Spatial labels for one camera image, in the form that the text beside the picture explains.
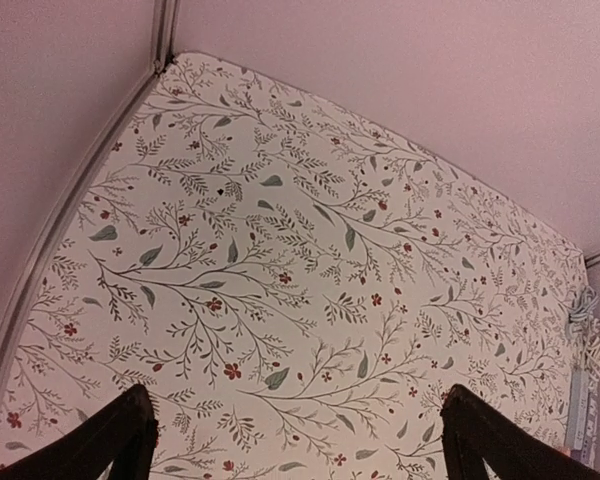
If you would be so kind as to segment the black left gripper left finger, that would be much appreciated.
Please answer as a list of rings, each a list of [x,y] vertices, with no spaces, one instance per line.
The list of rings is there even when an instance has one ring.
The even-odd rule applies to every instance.
[[[158,438],[148,390],[136,384],[59,440],[0,470],[0,479],[147,479]]]

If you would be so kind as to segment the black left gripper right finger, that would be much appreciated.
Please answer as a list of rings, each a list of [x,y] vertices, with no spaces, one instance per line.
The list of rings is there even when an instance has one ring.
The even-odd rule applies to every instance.
[[[450,479],[598,479],[589,468],[535,439],[461,384],[451,387],[440,412]]]

